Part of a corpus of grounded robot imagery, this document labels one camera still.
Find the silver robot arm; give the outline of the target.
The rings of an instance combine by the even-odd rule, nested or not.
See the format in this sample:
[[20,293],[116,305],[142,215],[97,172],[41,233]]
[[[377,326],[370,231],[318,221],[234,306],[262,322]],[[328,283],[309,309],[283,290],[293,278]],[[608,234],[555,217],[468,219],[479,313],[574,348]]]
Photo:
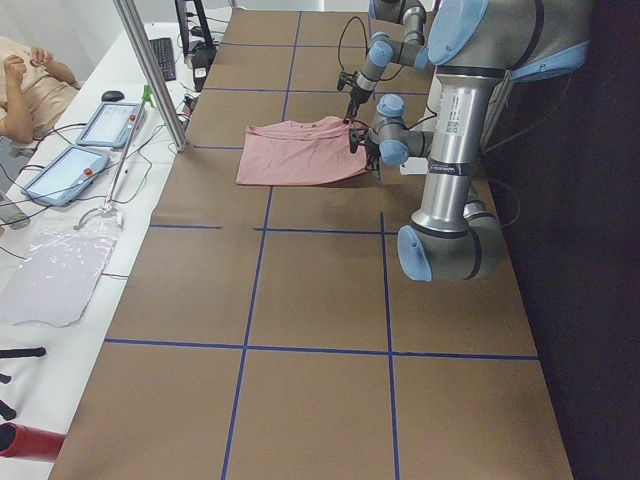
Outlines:
[[340,72],[337,90],[342,91],[346,85],[351,87],[343,120],[345,124],[356,119],[359,107],[368,102],[390,64],[419,70],[429,65],[424,36],[427,10],[420,1],[370,1],[369,17],[402,25],[404,37],[402,41],[397,41],[385,32],[374,33],[361,69],[354,73]]
[[371,16],[403,25],[405,38],[374,36],[353,101],[371,93],[393,63],[433,66],[441,86],[433,131],[408,128],[395,94],[379,100],[369,129],[387,165],[412,157],[427,162],[421,205],[397,235],[409,278],[467,280],[496,267],[504,252],[501,227],[471,183],[491,96],[505,79],[539,81],[582,66],[592,11],[589,1],[442,1],[428,20],[418,1],[371,3]]

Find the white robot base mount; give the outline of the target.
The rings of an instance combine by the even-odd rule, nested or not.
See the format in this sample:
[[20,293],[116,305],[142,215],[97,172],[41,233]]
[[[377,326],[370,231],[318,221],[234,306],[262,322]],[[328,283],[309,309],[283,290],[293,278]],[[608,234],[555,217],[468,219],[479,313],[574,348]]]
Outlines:
[[399,166],[401,175],[425,175],[428,172],[428,159],[424,157],[409,157]]

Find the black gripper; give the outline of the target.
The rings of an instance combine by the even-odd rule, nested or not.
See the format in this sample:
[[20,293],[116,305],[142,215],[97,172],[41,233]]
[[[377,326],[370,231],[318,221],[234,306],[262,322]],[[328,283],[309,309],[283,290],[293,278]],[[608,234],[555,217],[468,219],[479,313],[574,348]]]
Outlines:
[[350,92],[350,100],[343,119],[345,124],[354,121],[358,116],[359,108],[365,103],[365,91],[360,88],[353,88]]
[[379,169],[381,158],[379,145],[370,140],[366,140],[364,147],[366,152],[366,169]]

